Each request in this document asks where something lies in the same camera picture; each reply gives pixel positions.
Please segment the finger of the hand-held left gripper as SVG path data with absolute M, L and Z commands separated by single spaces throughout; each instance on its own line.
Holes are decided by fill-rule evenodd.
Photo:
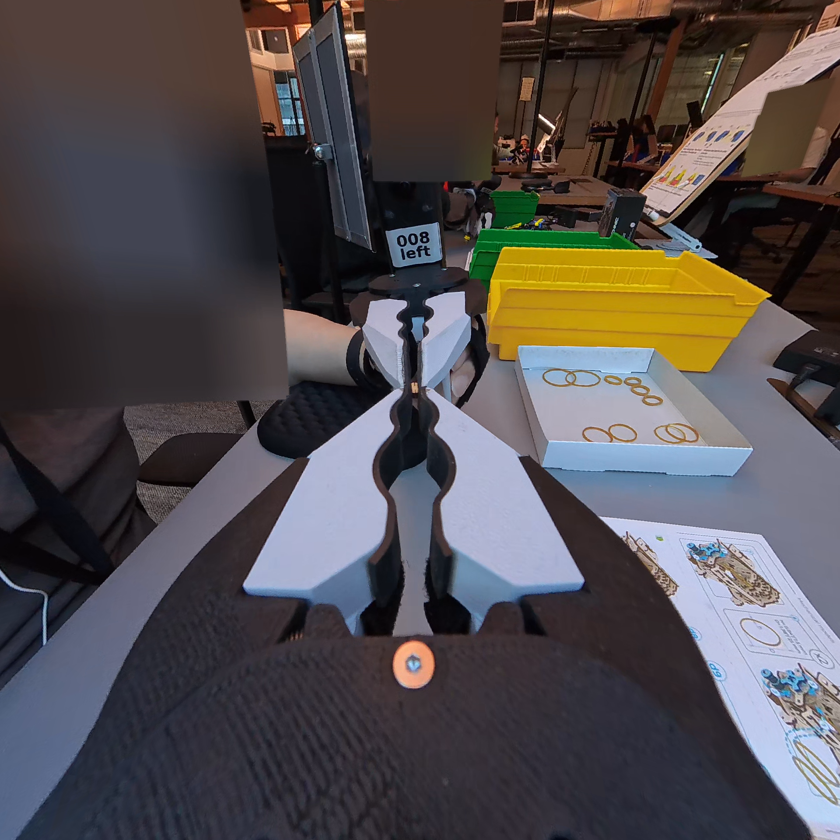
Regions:
M 416 376 L 417 342 L 413 320 L 405 324 L 408 303 L 397 299 L 371 302 L 362 328 L 367 354 L 390 386 L 402 391 Z
M 418 345 L 417 381 L 423 388 L 439 387 L 451 394 L 449 373 L 469 344 L 471 318 L 466 313 L 466 294 L 450 291 L 425 301 L 427 313 L 423 339 Z

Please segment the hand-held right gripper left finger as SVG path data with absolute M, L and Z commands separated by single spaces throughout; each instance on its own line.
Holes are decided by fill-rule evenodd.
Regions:
M 336 606 L 354 634 L 392 635 L 404 584 L 396 505 L 411 389 L 317 448 L 244 581 L 249 595 Z

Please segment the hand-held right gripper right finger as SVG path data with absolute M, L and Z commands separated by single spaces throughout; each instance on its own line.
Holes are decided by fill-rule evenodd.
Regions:
M 550 475 L 434 391 L 420 396 L 420 425 L 439 488 L 425 573 L 433 631 L 467 633 L 499 602 L 579 591 L 583 574 L 527 467 Z

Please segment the person's left forearm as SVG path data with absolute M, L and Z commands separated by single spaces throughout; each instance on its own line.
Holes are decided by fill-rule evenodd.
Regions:
M 347 368 L 347 350 L 356 328 L 289 309 L 283 319 L 290 386 L 301 382 L 355 385 Z

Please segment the person's left hand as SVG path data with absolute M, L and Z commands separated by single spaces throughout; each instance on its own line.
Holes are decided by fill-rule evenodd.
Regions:
M 457 358 L 449 373 L 451 402 L 458 403 L 476 378 L 476 363 L 469 345 Z

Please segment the black wristband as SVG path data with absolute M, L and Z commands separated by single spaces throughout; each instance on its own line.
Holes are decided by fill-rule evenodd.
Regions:
M 369 391 L 371 384 L 364 370 L 364 353 L 364 333 L 361 329 L 357 329 L 353 332 L 346 350 L 346 369 L 356 386 Z

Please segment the small green plastic bin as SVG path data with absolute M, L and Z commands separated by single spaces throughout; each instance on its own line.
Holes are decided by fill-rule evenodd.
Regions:
M 495 207 L 491 223 L 494 229 L 527 223 L 534 218 L 539 204 L 537 192 L 496 190 L 490 197 Z

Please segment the group of tan rubber bands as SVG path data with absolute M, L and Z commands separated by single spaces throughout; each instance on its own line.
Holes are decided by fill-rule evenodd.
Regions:
M 594 444 L 698 445 L 690 425 L 646 374 L 560 367 L 542 372 L 536 396 L 548 401 L 552 438 Z

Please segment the black textured wrist rest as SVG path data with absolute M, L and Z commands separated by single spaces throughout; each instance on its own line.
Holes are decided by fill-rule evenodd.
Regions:
M 427 457 L 417 410 L 390 385 L 373 391 L 311 381 L 294 385 L 259 420 L 257 436 L 274 455 L 312 457 L 337 477 L 367 471 L 386 488 Z

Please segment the white cardboard tray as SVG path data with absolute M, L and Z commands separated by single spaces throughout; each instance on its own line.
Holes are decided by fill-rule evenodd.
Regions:
M 551 434 L 547 399 L 536 395 L 549 368 L 648 375 L 701 435 L 699 444 L 594 444 Z M 516 375 L 532 438 L 543 467 L 583 471 L 635 471 L 675 476 L 733 476 L 753 451 L 735 426 L 656 350 L 521 345 Z

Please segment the grey flat monitor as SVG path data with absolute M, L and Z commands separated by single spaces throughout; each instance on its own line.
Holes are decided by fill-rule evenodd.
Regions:
M 311 141 L 326 165 L 335 234 L 373 250 L 340 5 L 299 38 L 292 54 Z

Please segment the brown chair seat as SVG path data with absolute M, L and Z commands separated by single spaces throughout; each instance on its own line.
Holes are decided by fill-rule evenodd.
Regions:
M 194 488 L 234 447 L 241 434 L 179 434 L 164 441 L 140 466 L 139 481 Z

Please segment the yellow plastic bin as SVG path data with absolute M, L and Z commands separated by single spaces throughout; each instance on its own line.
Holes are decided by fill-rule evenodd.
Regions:
M 770 296 L 691 253 L 505 247 L 490 280 L 489 341 L 654 349 L 681 371 L 708 372 Z

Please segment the small black box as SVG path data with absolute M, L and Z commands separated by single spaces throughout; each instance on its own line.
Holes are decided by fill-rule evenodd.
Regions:
M 598 223 L 598 234 L 603 238 L 620 236 L 633 242 L 645 205 L 645 194 L 624 187 L 610 186 Z

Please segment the printed instruction booklet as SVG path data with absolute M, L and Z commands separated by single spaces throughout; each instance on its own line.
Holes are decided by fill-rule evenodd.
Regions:
M 738 729 L 816 838 L 839 837 L 839 643 L 759 535 L 604 518 L 670 598 Z

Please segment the tilted printed poster board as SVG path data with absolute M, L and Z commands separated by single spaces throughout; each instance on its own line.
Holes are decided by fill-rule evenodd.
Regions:
M 675 219 L 740 153 L 743 175 L 802 163 L 816 125 L 831 115 L 839 29 L 810 35 L 724 104 L 643 187 L 656 225 Z

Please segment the black power adapter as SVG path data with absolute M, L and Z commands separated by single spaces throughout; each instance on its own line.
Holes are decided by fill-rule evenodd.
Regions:
M 838 438 L 829 427 L 839 425 L 839 337 L 838 334 L 811 330 L 787 345 L 773 362 L 779 371 L 793 373 L 793 379 L 785 384 L 769 379 L 768 383 L 804 415 L 815 427 L 831 438 Z M 813 407 L 803 400 L 797 389 L 805 382 L 830 385 L 833 389 L 826 399 Z

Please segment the wooden background table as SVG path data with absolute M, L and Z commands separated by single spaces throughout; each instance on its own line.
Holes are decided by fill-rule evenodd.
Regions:
M 763 192 L 798 203 L 815 205 L 818 208 L 811 226 L 772 288 L 770 301 L 780 306 L 805 273 L 835 222 L 838 221 L 839 197 L 838 192 L 831 186 L 825 185 L 771 183 L 763 187 Z

